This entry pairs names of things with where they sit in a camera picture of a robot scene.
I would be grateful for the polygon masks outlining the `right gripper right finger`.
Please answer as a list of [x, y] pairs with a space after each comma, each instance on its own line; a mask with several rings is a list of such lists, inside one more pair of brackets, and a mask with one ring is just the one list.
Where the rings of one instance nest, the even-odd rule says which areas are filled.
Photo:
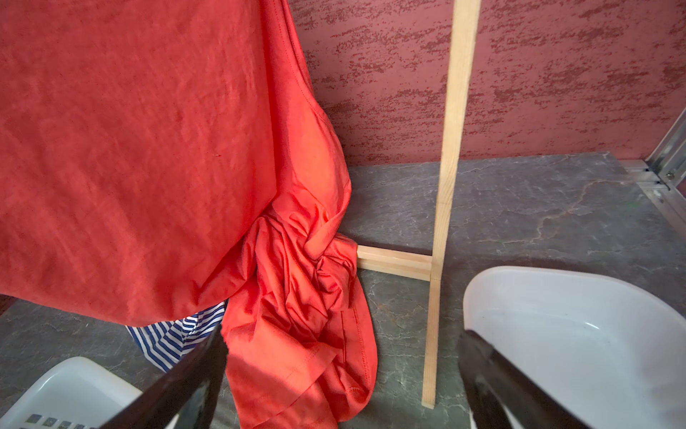
[[586, 428], [477, 332], [457, 341], [458, 369], [477, 428]]

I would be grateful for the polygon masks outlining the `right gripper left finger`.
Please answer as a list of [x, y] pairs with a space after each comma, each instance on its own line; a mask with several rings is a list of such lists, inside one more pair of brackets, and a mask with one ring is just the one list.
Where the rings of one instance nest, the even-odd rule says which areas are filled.
[[103, 424], [105, 428], [208, 428], [223, 383], [228, 349], [221, 328]]

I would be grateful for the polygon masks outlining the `blue white striped tank top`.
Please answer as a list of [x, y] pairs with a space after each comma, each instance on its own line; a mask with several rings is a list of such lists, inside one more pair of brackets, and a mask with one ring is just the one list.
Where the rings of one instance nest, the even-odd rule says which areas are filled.
[[128, 326], [127, 331], [145, 358], [168, 372], [221, 326], [225, 310], [222, 302], [179, 320]]

